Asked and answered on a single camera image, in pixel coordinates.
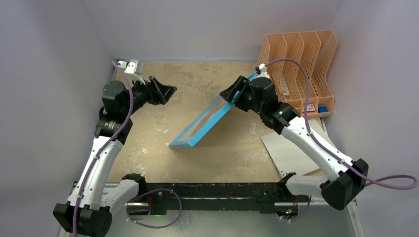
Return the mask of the blue wooden picture frame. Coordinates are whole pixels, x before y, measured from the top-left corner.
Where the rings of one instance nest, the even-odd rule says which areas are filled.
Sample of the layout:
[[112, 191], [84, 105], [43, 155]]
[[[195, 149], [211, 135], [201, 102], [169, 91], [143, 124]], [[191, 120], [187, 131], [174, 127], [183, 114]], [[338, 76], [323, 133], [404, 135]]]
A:
[[218, 96], [168, 147], [173, 150], [194, 147], [233, 107], [233, 103]]

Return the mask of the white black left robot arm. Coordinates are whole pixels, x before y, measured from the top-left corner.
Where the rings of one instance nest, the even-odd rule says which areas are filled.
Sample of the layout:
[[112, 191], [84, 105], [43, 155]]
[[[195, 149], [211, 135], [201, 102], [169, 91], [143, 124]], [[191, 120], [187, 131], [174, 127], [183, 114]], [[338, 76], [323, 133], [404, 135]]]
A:
[[87, 164], [67, 201], [56, 204], [53, 210], [63, 231], [76, 236], [104, 237], [114, 215], [128, 201], [146, 199], [145, 178], [135, 173], [125, 175], [109, 193], [103, 191], [132, 128], [130, 116], [147, 103], [165, 105], [176, 91], [177, 87], [162, 84], [153, 76], [144, 82], [134, 81], [130, 88], [119, 80], [103, 87], [103, 107]]

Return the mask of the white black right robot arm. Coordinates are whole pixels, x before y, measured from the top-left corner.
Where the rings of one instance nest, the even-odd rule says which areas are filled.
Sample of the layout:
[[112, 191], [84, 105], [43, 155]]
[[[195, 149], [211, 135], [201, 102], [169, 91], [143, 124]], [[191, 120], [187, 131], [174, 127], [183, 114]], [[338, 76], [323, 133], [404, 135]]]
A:
[[323, 171], [323, 176], [286, 175], [277, 194], [289, 201], [304, 195], [323, 198], [336, 210], [346, 206], [365, 188], [369, 171], [363, 159], [353, 160], [341, 153], [306, 124], [305, 118], [290, 104], [280, 102], [275, 85], [268, 78], [249, 80], [240, 76], [219, 94], [225, 101], [247, 112], [257, 113], [262, 122], [300, 148]]

